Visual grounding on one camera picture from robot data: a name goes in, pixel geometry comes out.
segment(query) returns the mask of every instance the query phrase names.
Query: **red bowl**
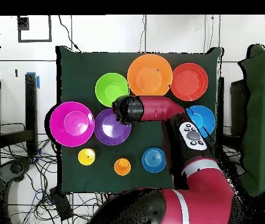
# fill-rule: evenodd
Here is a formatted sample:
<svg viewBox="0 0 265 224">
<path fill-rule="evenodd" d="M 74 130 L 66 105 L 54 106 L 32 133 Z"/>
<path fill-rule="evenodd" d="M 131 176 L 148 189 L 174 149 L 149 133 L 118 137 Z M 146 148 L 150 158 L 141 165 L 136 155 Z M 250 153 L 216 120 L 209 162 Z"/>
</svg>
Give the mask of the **red bowl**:
<svg viewBox="0 0 265 224">
<path fill-rule="evenodd" d="M 208 77 L 203 68 L 197 64 L 185 63 L 173 71 L 171 91 L 180 100 L 199 99 L 206 91 Z"/>
</svg>

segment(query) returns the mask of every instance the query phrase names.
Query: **floor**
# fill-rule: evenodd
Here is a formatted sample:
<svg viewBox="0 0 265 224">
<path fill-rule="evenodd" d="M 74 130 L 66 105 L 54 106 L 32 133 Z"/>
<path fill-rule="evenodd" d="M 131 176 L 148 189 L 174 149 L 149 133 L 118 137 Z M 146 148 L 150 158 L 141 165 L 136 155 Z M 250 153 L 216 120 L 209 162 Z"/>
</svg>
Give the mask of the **floor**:
<svg viewBox="0 0 265 224">
<path fill-rule="evenodd" d="M 237 64 L 245 59 L 248 46 L 265 45 L 265 15 L 107 15 L 61 16 L 61 22 L 69 30 L 69 36 L 83 52 L 138 52 L 204 53 L 211 47 L 224 48 L 221 75 L 225 78 L 224 132 L 231 125 L 229 85 L 243 78 Z M 22 31 L 24 40 L 48 39 L 48 16 L 29 16 L 29 30 Z M 76 48 L 68 39 L 66 28 L 58 16 L 51 16 L 52 42 L 18 43 L 16 16 L 0 16 L 0 80 L 1 123 L 25 123 L 25 73 L 35 72 L 40 77 L 37 89 L 38 139 L 40 147 L 48 137 L 44 130 L 44 117 L 56 103 L 56 54 L 55 46 Z M 21 125 L 4 125 L 2 132 L 21 130 Z M 12 146 L 12 152 L 22 154 L 21 146 Z M 8 150 L 0 150 L 0 164 L 9 160 Z M 38 161 L 42 166 L 55 155 L 51 143 L 42 148 Z M 41 187 L 40 174 L 33 164 L 28 175 L 35 189 Z M 48 187 L 57 185 L 56 165 L 50 164 L 46 173 Z M 74 193 L 69 201 L 79 216 L 91 216 L 100 204 L 100 195 Z M 13 183 L 9 193 L 9 214 L 13 224 L 22 224 L 24 217 L 38 203 L 38 195 L 32 189 L 28 176 L 20 183 Z M 41 209 L 42 217 L 48 213 Z M 30 214 L 26 224 L 54 224 L 51 220 L 34 218 Z M 86 219 L 74 217 L 69 224 L 84 224 Z"/>
</svg>

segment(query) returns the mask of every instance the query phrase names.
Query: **small yellow bowl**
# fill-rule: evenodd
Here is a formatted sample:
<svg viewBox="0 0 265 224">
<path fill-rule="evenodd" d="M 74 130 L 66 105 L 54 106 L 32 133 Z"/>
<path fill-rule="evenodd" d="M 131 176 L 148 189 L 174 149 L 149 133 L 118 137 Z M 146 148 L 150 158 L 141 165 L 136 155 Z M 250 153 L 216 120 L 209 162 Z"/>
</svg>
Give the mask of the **small yellow bowl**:
<svg viewBox="0 0 265 224">
<path fill-rule="evenodd" d="M 130 172 L 131 165 L 126 158 L 120 158 L 115 162 L 114 170 L 117 174 L 124 176 Z"/>
<path fill-rule="evenodd" d="M 95 151 L 93 149 L 82 149 L 79 152 L 78 159 L 80 164 L 89 166 L 95 160 Z"/>
</svg>

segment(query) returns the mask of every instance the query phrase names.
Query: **plastic bowl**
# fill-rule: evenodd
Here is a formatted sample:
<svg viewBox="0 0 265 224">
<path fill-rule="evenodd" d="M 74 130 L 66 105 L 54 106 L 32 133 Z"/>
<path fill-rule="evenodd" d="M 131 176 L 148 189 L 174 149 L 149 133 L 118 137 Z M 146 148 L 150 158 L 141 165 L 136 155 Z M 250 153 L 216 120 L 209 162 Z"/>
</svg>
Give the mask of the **plastic bowl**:
<svg viewBox="0 0 265 224">
<path fill-rule="evenodd" d="M 166 167 L 164 151 L 158 148 L 147 149 L 142 157 L 144 169 L 150 173 L 159 173 Z"/>
<path fill-rule="evenodd" d="M 192 106 L 186 109 L 187 115 L 199 129 L 202 137 L 210 135 L 215 128 L 215 117 L 210 109 L 204 106 Z"/>
<path fill-rule="evenodd" d="M 137 96 L 165 95 L 172 79 L 170 64 L 155 54 L 146 54 L 135 59 L 127 73 L 130 89 Z"/>
<path fill-rule="evenodd" d="M 97 139 L 109 146 L 123 143 L 131 132 L 131 125 L 121 124 L 116 121 L 112 109 L 105 109 L 95 119 L 94 134 Z"/>
<path fill-rule="evenodd" d="M 59 144 L 67 147 L 76 147 L 87 142 L 94 127 L 91 111 L 85 105 L 74 101 L 59 105 L 50 118 L 53 137 Z"/>
<path fill-rule="evenodd" d="M 197 64 L 185 63 L 173 71 L 171 91 L 180 100 L 199 99 L 207 90 L 208 77 L 203 68 Z"/>
<path fill-rule="evenodd" d="M 82 165 L 91 165 L 95 161 L 95 151 L 93 149 L 82 149 L 79 152 L 78 160 Z"/>
<path fill-rule="evenodd" d="M 114 164 L 114 170 L 118 175 L 125 176 L 130 172 L 131 165 L 126 158 L 120 158 L 116 160 Z"/>
<path fill-rule="evenodd" d="M 125 77 L 117 73 L 107 73 L 100 77 L 95 85 L 95 95 L 99 102 L 111 107 L 116 98 L 130 94 Z"/>
</svg>

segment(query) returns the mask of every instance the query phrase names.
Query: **yellow bowl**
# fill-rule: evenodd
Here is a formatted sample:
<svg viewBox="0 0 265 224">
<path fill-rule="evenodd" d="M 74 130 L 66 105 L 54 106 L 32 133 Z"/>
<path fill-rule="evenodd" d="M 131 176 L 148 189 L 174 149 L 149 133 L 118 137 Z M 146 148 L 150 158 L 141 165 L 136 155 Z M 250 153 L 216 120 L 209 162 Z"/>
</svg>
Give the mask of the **yellow bowl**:
<svg viewBox="0 0 265 224">
<path fill-rule="evenodd" d="M 95 160 L 95 151 L 93 149 L 82 149 L 79 152 L 78 159 L 80 164 L 89 166 Z"/>
</svg>

